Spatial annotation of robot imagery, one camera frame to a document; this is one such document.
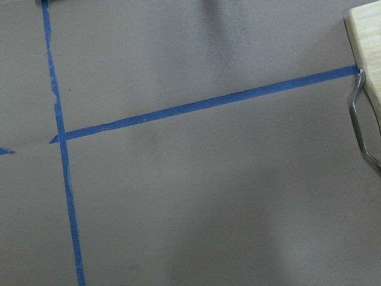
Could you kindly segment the wooden cutting board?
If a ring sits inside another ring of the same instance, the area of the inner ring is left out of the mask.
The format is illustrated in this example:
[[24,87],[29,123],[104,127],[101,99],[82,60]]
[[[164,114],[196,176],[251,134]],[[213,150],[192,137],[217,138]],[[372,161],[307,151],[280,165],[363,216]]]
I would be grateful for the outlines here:
[[350,9],[344,21],[356,65],[366,74],[364,89],[380,123],[380,1]]

